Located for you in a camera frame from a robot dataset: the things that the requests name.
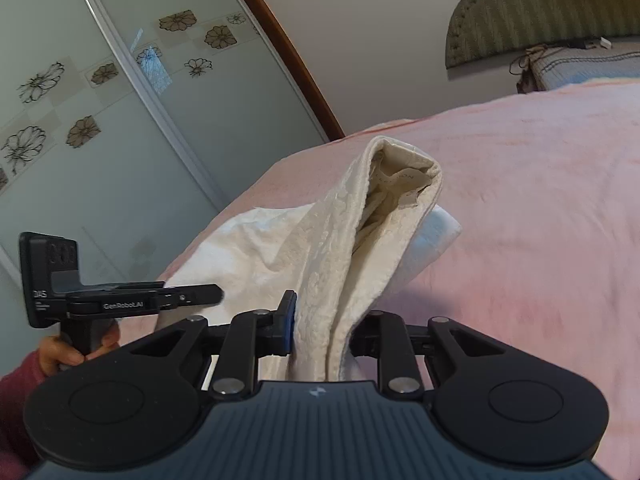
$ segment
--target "white towel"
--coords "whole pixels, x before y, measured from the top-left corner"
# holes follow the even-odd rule
[[[206,238],[167,285],[217,283],[223,303],[162,313],[158,326],[193,312],[210,324],[228,323],[239,312],[276,309],[292,289],[298,294],[294,351],[261,359],[260,378],[359,378],[348,355],[354,327],[377,298],[411,281],[460,233],[436,206],[441,187],[435,160],[399,140],[375,137],[324,199],[254,209]]]

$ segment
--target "pink bed sheet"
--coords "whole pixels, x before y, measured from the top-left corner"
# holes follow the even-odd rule
[[[640,478],[640,82],[512,96],[292,155],[164,277],[232,216],[321,197],[376,134],[439,161],[439,203],[463,227],[443,257],[379,307],[416,324],[446,315],[584,375],[610,407],[596,462],[614,478]]]

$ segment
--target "flower pattern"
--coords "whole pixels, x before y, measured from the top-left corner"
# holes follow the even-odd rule
[[[202,59],[201,57],[199,57],[198,59],[190,59],[184,65],[191,68],[191,70],[189,70],[189,74],[191,74],[191,77],[199,77],[205,73],[205,70],[210,70],[213,68],[209,60]]]
[[[84,143],[93,139],[100,133],[100,128],[95,123],[95,119],[89,115],[84,119],[76,121],[76,124],[69,130],[68,136],[66,136],[66,143],[74,148],[79,148]]]
[[[8,183],[9,178],[6,176],[4,170],[0,168],[0,191],[2,191]]]
[[[242,12],[236,12],[231,16],[227,16],[226,20],[229,23],[233,23],[234,25],[240,25],[241,23],[244,23],[246,21],[246,18]]]
[[[115,63],[107,63],[106,65],[99,66],[94,74],[91,76],[91,81],[94,84],[101,85],[106,83],[109,79],[113,79],[118,75],[118,69]]]
[[[171,16],[160,18],[159,21],[160,28],[164,28],[164,30],[168,30],[170,32],[177,32],[178,30],[187,30],[198,20],[193,12],[190,10],[184,10],[183,12],[177,12]]]
[[[0,151],[4,152],[4,158],[12,166],[13,174],[18,173],[42,151],[46,138],[43,129],[28,126],[6,140]]]
[[[154,62],[157,58],[162,57],[162,51],[156,46],[148,46],[140,52],[136,57],[136,63],[139,65]]]
[[[213,27],[207,32],[207,37],[204,41],[212,48],[226,48],[238,42],[226,25]]]
[[[18,87],[20,101],[27,104],[40,99],[58,84],[64,71],[65,66],[60,62],[56,62],[51,65],[45,73],[37,73],[35,77],[32,77],[24,85]]]

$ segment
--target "finger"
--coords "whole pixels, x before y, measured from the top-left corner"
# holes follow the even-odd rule
[[[76,366],[84,362],[84,356],[57,336],[42,339],[38,350],[40,368],[46,376],[58,372],[58,365]]]
[[[89,355],[87,355],[85,359],[87,361],[91,361],[92,359],[100,357],[101,355],[105,355],[111,351],[114,351],[116,348],[120,348],[120,345],[118,343],[114,343],[110,346],[101,346],[95,352],[91,352]]]
[[[102,346],[112,346],[120,340],[120,326],[117,322],[113,323],[107,332],[102,336]]]

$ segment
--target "sliding wardrobe door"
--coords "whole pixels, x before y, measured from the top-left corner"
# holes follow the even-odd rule
[[[217,214],[84,0],[0,0],[0,264],[73,238],[86,282],[149,280]]]
[[[228,199],[284,156],[325,142],[238,0],[98,1]]]

